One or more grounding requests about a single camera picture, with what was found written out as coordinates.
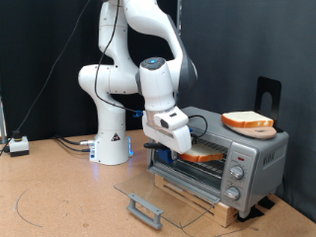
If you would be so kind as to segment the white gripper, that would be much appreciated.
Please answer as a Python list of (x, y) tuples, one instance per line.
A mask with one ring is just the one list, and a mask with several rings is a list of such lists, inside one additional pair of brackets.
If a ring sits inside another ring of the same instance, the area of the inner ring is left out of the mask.
[(188, 116), (182, 111), (159, 114), (147, 111), (142, 117), (146, 136), (181, 154), (192, 147), (188, 122)]

